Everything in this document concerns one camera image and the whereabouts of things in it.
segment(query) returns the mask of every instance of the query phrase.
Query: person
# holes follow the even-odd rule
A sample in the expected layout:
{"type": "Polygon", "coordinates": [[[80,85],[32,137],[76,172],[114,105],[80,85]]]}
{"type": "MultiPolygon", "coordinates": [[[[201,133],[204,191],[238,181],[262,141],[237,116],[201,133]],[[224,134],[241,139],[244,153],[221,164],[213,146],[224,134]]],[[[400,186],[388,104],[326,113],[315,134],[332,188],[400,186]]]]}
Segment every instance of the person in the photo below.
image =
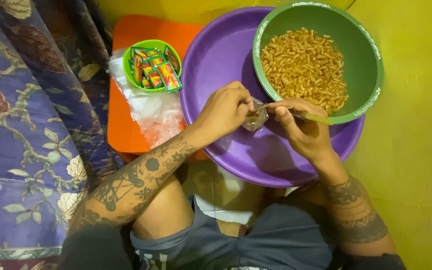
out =
{"type": "Polygon", "coordinates": [[[173,175],[195,151],[238,129],[254,110],[249,91],[232,82],[209,96],[193,124],[111,175],[81,203],[58,268],[132,269],[120,228],[133,222],[131,242],[147,270],[406,269],[364,187],[333,150],[328,126],[296,123],[289,109],[327,113],[297,98],[268,107],[319,182],[278,198],[246,235],[222,234],[173,175]]]}

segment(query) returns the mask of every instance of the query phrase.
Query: bowl rim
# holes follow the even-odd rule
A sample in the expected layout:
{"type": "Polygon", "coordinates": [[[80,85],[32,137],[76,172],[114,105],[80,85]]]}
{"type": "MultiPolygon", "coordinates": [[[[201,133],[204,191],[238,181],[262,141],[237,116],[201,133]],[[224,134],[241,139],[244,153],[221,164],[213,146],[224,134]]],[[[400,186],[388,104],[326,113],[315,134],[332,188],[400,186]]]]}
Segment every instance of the bowl rim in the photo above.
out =
{"type": "Polygon", "coordinates": [[[329,117],[329,119],[331,119],[331,121],[333,121],[334,124],[344,124],[347,122],[351,122],[352,120],[355,120],[358,117],[361,117],[374,104],[374,102],[378,99],[378,96],[381,92],[381,87],[383,86],[383,81],[384,81],[383,59],[381,58],[381,54],[379,52],[378,47],[375,44],[375,41],[370,36],[368,31],[363,27],[363,25],[346,11],[334,6],[330,6],[323,3],[299,2],[299,1],[294,3],[288,3],[273,9],[261,21],[258,28],[256,29],[256,34],[254,36],[254,41],[252,46],[252,61],[253,61],[254,69],[256,71],[256,76],[261,82],[262,87],[264,88],[265,92],[273,99],[273,101],[283,100],[283,98],[273,89],[266,76],[260,76],[260,74],[264,74],[263,66],[261,64],[261,58],[260,58],[261,37],[263,36],[263,33],[271,20],[273,20],[281,12],[298,6],[315,6],[319,8],[330,9],[338,13],[339,15],[342,15],[347,20],[352,22],[364,34],[364,36],[370,43],[372,52],[376,59],[376,66],[378,71],[375,87],[373,92],[371,93],[371,96],[361,107],[359,107],[357,110],[353,111],[352,113],[341,115],[341,116],[331,116],[329,117]]]}
{"type": "Polygon", "coordinates": [[[180,56],[178,55],[178,52],[167,42],[164,42],[162,40],[159,39],[146,39],[146,40],[141,40],[131,46],[129,46],[129,48],[124,52],[124,56],[123,56],[123,70],[124,70],[124,74],[126,75],[126,77],[129,79],[129,81],[137,88],[147,91],[147,92],[162,92],[164,91],[165,87],[159,87],[159,88],[155,88],[155,89],[147,89],[147,88],[143,88],[141,86],[139,86],[136,82],[135,79],[131,76],[131,71],[129,68],[129,63],[128,63],[128,59],[130,57],[130,53],[131,53],[131,47],[133,46],[139,46],[140,43],[143,42],[147,42],[147,41],[152,41],[152,42],[160,42],[163,43],[164,45],[168,46],[169,49],[171,50],[171,52],[174,52],[174,55],[176,56],[176,60],[179,63],[179,72],[177,73],[177,77],[180,78],[181,77],[181,70],[183,69],[183,65],[181,64],[181,59],[180,56]]]}

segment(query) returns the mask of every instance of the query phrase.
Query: floral pattern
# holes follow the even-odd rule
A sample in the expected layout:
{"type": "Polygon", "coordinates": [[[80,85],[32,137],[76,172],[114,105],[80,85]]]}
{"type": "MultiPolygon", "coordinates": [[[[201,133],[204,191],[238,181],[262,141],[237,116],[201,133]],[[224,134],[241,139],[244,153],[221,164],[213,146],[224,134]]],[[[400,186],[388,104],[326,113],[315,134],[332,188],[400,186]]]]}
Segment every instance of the floral pattern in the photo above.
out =
{"type": "Polygon", "coordinates": [[[106,140],[111,31],[96,0],[0,0],[0,270],[56,269],[106,140]]]}

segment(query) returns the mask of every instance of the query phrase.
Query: plastic bag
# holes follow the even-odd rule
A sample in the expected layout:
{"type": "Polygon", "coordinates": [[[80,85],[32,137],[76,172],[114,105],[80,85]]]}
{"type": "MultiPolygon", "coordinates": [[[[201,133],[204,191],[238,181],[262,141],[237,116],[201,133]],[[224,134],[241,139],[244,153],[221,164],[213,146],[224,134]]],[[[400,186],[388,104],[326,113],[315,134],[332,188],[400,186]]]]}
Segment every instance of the plastic bag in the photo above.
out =
{"type": "MultiPolygon", "coordinates": [[[[263,105],[263,102],[261,102],[259,99],[252,98],[252,103],[254,104],[254,109],[258,109],[263,105]]],[[[246,116],[246,119],[244,119],[244,123],[241,125],[248,131],[256,131],[256,130],[262,130],[263,124],[269,119],[268,111],[266,108],[262,108],[258,110],[257,112],[249,112],[246,116]]]]}
{"type": "Polygon", "coordinates": [[[123,69],[123,55],[128,48],[113,52],[107,72],[126,97],[131,118],[137,121],[141,134],[153,149],[181,132],[184,119],[179,92],[150,93],[135,87],[123,69]]]}

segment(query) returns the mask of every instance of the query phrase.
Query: small green bowl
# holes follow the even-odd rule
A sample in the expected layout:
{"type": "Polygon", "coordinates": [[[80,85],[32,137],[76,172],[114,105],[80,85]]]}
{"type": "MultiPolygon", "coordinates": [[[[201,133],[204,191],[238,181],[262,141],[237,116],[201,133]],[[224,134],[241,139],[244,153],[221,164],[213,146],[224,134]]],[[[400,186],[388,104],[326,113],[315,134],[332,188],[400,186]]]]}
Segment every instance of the small green bowl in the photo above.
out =
{"type": "Polygon", "coordinates": [[[259,25],[254,43],[253,64],[266,93],[281,101],[265,76],[260,50],[269,41],[289,30],[305,27],[319,35],[329,35],[333,45],[343,54],[343,79],[349,95],[343,108],[330,115],[334,124],[347,123],[363,115],[378,98],[383,85],[383,60],[375,41],[364,27],[347,12],[322,3],[297,2],[279,6],[259,25]]]}
{"type": "MultiPolygon", "coordinates": [[[[140,42],[134,44],[133,46],[138,46],[138,47],[143,47],[143,48],[156,48],[156,49],[160,50],[162,53],[164,53],[164,48],[167,46],[169,48],[169,50],[174,54],[174,56],[176,56],[176,60],[179,63],[179,72],[177,73],[177,76],[178,77],[181,76],[182,65],[181,65],[180,56],[173,49],[173,47],[171,47],[170,44],[168,44],[162,40],[158,40],[158,39],[149,39],[149,40],[140,41],[140,42]]],[[[139,86],[131,74],[131,69],[129,67],[129,61],[128,61],[128,59],[130,59],[130,58],[131,58],[131,47],[129,47],[126,50],[126,52],[124,53],[123,69],[124,69],[124,73],[126,74],[126,77],[128,77],[129,81],[132,84],[134,84],[135,87],[142,89],[144,91],[147,91],[147,92],[162,92],[162,91],[164,91],[164,87],[155,88],[155,89],[146,89],[144,87],[139,86]]]]}

